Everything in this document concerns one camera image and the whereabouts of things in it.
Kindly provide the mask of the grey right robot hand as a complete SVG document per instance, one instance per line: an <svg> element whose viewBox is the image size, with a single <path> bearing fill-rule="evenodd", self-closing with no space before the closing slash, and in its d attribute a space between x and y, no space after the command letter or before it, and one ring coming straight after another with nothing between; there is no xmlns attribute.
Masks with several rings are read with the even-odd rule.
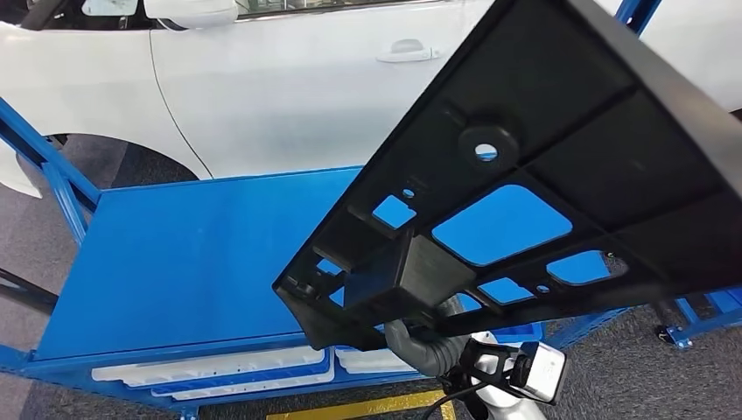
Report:
<svg viewBox="0 0 742 420"><path fill-rule="evenodd" d="M387 347L402 361L422 375L436 374L436 361L429 345L410 337L407 326L400 320L384 324Z"/></svg>

